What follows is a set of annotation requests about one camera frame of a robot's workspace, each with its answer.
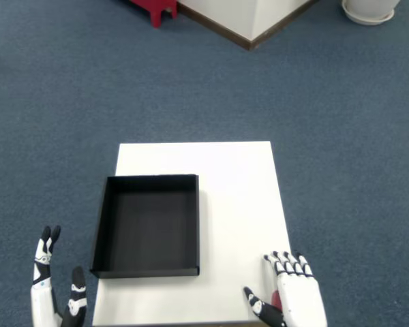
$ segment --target brown baseboard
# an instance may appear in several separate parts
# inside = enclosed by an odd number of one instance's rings
[[[271,36],[276,34],[277,32],[281,31],[285,28],[288,24],[290,24],[293,20],[299,17],[303,12],[309,9],[313,4],[315,4],[319,0],[308,0],[306,3],[298,7],[295,11],[291,12],[287,17],[282,19],[281,21],[274,24],[272,27],[267,29],[264,33],[260,34],[254,40],[249,40],[234,31],[231,31],[227,27],[215,22],[214,20],[196,12],[195,10],[183,5],[182,3],[178,3],[178,10],[180,13],[184,14],[188,18],[195,20],[199,24],[207,27],[208,29],[220,34],[221,36],[229,39],[230,41],[238,44],[239,46],[243,47],[246,50],[253,50],[258,47],[259,44],[263,43]]]

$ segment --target carpet floor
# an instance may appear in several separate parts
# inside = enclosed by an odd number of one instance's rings
[[[242,140],[272,141],[329,325],[409,327],[409,0],[372,28],[322,0],[253,52],[122,0],[0,0],[0,326],[31,324],[48,224],[64,308],[119,143]]]

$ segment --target open black box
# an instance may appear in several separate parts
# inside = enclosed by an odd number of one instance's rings
[[[99,278],[196,276],[198,176],[108,177],[91,272]]]

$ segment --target white tabletop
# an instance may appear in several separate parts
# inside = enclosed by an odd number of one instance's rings
[[[94,326],[252,322],[273,291],[263,255],[290,250],[270,142],[121,144],[117,176],[198,174],[200,276],[100,279]]]

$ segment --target white robotic hand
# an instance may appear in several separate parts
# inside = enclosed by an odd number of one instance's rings
[[[277,277],[270,305],[248,288],[245,295],[255,315],[271,327],[327,327],[320,287],[305,257],[288,252],[265,255]]]
[[[53,232],[49,227],[45,227],[38,241],[31,288],[34,327],[81,327],[85,320],[87,312],[85,276],[79,266],[73,270],[71,295],[63,317],[57,310],[55,292],[51,284],[50,259],[60,233],[59,226]]]

